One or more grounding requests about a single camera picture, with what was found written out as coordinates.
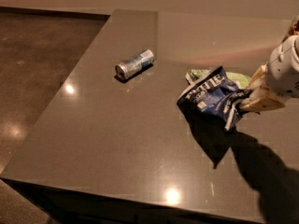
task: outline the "crumpled bag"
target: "crumpled bag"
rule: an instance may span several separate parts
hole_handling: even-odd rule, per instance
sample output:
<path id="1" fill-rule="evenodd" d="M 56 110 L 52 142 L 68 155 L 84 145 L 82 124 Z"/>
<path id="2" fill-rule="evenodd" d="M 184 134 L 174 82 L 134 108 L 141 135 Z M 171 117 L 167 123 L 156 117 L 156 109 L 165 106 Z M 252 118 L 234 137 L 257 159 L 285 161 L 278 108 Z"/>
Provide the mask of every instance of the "crumpled bag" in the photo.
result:
<path id="1" fill-rule="evenodd" d="M 197 115 L 222 120 L 224 130 L 229 132 L 248 113 L 238 105 L 250 93 L 239 89 L 220 66 L 190 85 L 178 98 L 177 105 L 182 113 L 191 110 Z"/>

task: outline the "floor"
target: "floor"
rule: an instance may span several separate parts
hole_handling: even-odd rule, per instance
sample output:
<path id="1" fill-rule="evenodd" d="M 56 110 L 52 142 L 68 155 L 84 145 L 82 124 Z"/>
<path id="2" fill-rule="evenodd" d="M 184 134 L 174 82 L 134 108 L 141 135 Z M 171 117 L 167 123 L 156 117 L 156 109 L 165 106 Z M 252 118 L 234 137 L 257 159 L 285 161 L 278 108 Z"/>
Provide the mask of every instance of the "floor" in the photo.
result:
<path id="1" fill-rule="evenodd" d="M 0 173 L 104 20 L 0 12 Z M 0 224 L 55 223 L 0 181 Z"/>

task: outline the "gray table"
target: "gray table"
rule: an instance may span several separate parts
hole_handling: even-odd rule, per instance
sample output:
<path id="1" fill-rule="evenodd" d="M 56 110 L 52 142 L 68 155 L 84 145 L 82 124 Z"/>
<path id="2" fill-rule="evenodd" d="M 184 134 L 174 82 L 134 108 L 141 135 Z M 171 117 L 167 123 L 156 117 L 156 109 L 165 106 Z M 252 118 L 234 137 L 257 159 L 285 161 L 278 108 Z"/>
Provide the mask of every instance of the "gray table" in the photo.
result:
<path id="1" fill-rule="evenodd" d="M 251 76 L 290 22 L 116 10 L 1 178 L 251 221 L 263 221 L 269 207 L 271 220 L 294 213 L 297 101 L 247 114 L 237 128 L 253 146 L 239 160 L 229 148 L 216 169 L 176 105 L 188 69 L 221 64 Z M 142 49 L 153 50 L 154 65 L 119 82 L 115 65 Z"/>

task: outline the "can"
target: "can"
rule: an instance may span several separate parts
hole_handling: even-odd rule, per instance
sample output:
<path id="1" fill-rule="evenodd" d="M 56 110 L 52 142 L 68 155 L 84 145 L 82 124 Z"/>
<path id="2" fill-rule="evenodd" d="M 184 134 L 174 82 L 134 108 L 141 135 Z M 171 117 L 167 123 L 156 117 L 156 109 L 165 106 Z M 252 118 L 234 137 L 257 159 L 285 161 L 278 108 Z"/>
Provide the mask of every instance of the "can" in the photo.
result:
<path id="1" fill-rule="evenodd" d="M 142 50 L 136 55 L 115 66 L 119 79 L 126 80 L 154 62 L 154 54 L 150 49 Z"/>

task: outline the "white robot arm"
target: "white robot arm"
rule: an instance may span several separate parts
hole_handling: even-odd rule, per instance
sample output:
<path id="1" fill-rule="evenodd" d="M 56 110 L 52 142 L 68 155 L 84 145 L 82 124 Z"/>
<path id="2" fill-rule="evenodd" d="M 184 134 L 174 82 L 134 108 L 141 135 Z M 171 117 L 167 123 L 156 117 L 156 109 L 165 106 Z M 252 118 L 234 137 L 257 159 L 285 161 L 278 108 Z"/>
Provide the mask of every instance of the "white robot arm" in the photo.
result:
<path id="1" fill-rule="evenodd" d="M 269 62 L 253 75 L 252 90 L 240 109 L 260 112 L 284 107 L 291 97 L 299 98 L 299 35 L 287 38 L 270 55 Z"/>

